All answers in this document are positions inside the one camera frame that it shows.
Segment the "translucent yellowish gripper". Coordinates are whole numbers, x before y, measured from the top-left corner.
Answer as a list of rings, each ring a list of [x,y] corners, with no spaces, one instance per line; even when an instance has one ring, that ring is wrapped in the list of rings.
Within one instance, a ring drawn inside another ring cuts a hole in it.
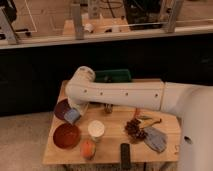
[[[83,116],[86,113],[89,106],[88,102],[71,98],[68,99],[68,104],[70,106],[71,111],[74,114],[78,114],[80,116]]]

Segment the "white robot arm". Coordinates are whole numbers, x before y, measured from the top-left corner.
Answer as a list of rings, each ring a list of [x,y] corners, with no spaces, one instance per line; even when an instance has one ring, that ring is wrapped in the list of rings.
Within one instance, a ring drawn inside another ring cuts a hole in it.
[[[79,67],[65,88],[69,105],[100,102],[162,111],[182,119],[178,171],[213,171],[213,86],[162,81],[97,83]]]

